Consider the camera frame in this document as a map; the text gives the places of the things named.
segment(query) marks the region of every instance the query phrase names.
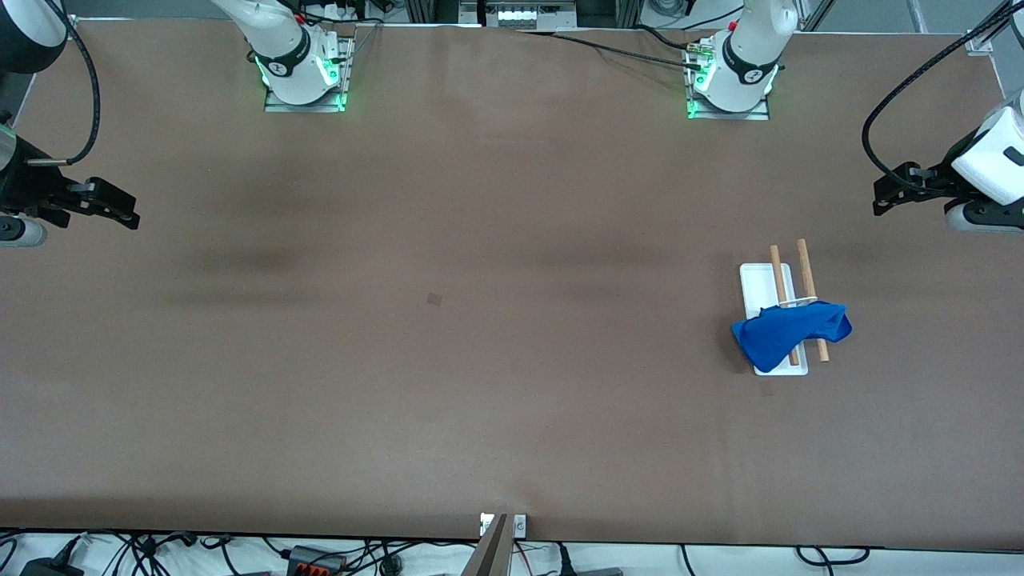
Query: blue towel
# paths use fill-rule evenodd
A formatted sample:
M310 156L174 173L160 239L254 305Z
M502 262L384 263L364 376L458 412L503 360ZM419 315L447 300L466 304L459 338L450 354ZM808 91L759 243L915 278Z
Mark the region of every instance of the blue towel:
M762 372L774 370L790 351L808 338L838 342L852 331L846 306L822 300L805 306L762 308L757 318L732 325L739 347Z

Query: brown mat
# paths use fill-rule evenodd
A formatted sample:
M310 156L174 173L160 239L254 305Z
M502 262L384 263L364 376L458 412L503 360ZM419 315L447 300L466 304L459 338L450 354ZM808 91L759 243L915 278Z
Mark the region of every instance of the brown mat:
M68 173L136 195L0 252L0 524L1001 548L1024 538L1021 240L871 215L868 111L949 38L795 38L773 120L557 39L389 29L344 115L267 115L229 23L86 23ZM588 36L672 56L639 33ZM74 49L20 122L88 129ZM999 101L959 52L880 122L936 161ZM737 269L810 245L855 332L759 379Z

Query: white floor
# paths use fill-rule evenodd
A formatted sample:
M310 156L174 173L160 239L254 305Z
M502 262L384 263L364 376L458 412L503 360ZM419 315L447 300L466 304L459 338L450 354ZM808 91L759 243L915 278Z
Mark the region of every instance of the white floor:
M16 575L26 562L37 558L52 558L74 534L25 534L17 536L18 545L4 576ZM271 538L279 548L303 544L325 551L347 550L362 545L359 540L313 540L297 538ZM114 558L121 542L114 536L91 536L75 548L72 565L85 570L86 576L100 576ZM545 542L527 542L534 576L559 570L561 563L558 548ZM566 544L577 572L602 568L620 568L624 576L687 576L679 546L666 544ZM0 548L0 562L7 553ZM793 548L753 546L687 546L690 563L696 576L819 576L822 568L800 562ZM825 550L833 560L857 556L851 550ZM238 538L228 544L228 553L234 567L242 574L284 574L286 561L272 552L259 538ZM402 559L402 576L458 575L472 553L469 546L436 547L427 544L416 546L399 554ZM806 549L808 558L814 550ZM171 576L228 576L220 550L207 550L199 545L186 548L180 543L160 548L157 558L167 567ZM130 576L134 568L126 560L119 574ZM511 576L529 576L525 565L516 556L511 565ZM1024 554L1019 553L966 553L923 552L904 550L872 550L870 557L856 566L841 566L837 576L948 576L1020 575L1024 574ZM372 569L359 573L375 576Z

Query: white tray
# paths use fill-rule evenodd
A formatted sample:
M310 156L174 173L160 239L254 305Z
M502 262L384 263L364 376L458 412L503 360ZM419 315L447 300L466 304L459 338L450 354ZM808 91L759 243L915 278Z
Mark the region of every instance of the white tray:
M790 273L790 264L782 264L782 280L785 284L786 299L797 299L793 289L793 275ZM775 275L771 270L771 263L740 264L739 284L743 289L743 307L746 308L748 320L757 318L761 314L761 308L778 305ZM797 356L800 358L800 364L797 366L791 366L790 358L786 357L772 371L762 372L755 368L754 373L758 376L806 376L807 354L804 352L803 342L797 346Z

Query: wooden stick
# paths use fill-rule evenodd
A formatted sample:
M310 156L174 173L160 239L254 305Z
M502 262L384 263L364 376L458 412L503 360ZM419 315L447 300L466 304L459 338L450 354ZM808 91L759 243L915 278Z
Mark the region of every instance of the wooden stick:
M775 293L778 295L778 305L787 300L785 297L785 281L782 280L782 258L778 255L778 246L771 245L771 271L775 273ZM797 356L797 348L790 351L790 366L800 366L800 357Z
M807 255L807 241L803 238L797 241L797 251L800 252L800 274L804 277L804 291L808 296L817 297L814 276L811 275L811 257ZM828 362L828 344L821 338L818 338L818 360Z

